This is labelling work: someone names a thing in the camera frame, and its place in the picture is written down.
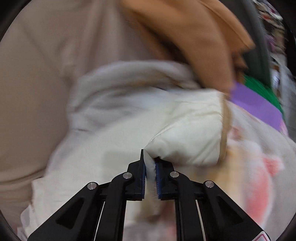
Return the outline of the cream quilted jacket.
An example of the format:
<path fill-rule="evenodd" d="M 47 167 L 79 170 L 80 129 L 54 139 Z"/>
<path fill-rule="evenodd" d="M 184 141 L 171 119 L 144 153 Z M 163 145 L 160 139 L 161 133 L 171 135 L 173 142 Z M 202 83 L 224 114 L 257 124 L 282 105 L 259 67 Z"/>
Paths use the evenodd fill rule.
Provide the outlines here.
<path fill-rule="evenodd" d="M 190 170 L 225 160 L 231 128 L 227 99 L 217 90 L 199 90 L 182 93 L 170 102 L 164 123 L 143 150 L 147 194 L 142 215 L 159 216 L 165 207 L 157 194 L 157 157 Z"/>

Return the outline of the grey fleece floral blanket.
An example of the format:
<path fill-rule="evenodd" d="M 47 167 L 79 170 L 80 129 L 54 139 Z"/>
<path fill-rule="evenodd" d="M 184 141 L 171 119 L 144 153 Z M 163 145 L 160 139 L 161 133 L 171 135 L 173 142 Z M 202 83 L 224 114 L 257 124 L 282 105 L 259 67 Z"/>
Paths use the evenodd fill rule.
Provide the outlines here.
<path fill-rule="evenodd" d="M 200 89 L 185 65 L 162 61 L 118 62 L 82 77 L 68 102 L 70 130 L 53 152 L 46 174 L 32 183 L 18 235 L 26 240 L 88 182 L 106 183 L 139 158 L 164 123 L 177 96 Z M 295 142 L 227 100 L 231 128 L 227 153 L 216 166 L 175 168 L 198 182 L 214 181 L 276 240 L 295 215 Z M 175 240 L 171 201 L 159 216 L 127 205 L 125 240 Z"/>

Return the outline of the purple cloth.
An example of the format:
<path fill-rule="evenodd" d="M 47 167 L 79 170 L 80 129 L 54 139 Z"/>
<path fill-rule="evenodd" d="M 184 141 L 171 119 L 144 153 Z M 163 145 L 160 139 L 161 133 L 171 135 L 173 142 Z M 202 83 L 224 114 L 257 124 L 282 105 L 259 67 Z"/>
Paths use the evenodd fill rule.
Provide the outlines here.
<path fill-rule="evenodd" d="M 280 131 L 281 112 L 265 98 L 241 83 L 236 83 L 231 92 L 231 101 L 251 115 Z"/>

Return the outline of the green cloth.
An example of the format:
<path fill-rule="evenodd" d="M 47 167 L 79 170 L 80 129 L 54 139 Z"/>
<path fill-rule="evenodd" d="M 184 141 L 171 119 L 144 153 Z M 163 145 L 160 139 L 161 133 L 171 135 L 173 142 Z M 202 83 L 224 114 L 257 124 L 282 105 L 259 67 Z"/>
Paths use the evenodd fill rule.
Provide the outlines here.
<path fill-rule="evenodd" d="M 271 87 L 264 85 L 259 80 L 248 75 L 244 75 L 244 85 L 249 89 L 253 90 L 255 93 L 259 94 L 268 102 L 270 102 L 273 106 L 275 106 L 281 112 L 282 116 L 284 116 L 284 112 L 281 107 L 280 100 L 274 94 Z"/>

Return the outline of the beige draped fabric sheet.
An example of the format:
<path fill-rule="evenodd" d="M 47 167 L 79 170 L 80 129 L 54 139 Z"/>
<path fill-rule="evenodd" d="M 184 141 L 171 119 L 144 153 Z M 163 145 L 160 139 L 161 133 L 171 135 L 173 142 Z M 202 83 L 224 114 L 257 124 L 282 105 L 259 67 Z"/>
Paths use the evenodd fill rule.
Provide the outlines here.
<path fill-rule="evenodd" d="M 13 230 L 68 130 L 66 103 L 85 73 L 153 56 L 119 1 L 31 1 L 1 40 L 1 211 Z"/>

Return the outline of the orange brown hanging garment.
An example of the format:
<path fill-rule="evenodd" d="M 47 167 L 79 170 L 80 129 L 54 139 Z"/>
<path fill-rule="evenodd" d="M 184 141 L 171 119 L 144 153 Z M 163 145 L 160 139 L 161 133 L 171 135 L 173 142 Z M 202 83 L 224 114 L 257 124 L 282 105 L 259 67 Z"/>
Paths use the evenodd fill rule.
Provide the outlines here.
<path fill-rule="evenodd" d="M 126 20 L 161 60 L 191 66 L 199 83 L 229 94 L 255 44 L 220 1 L 120 1 Z"/>

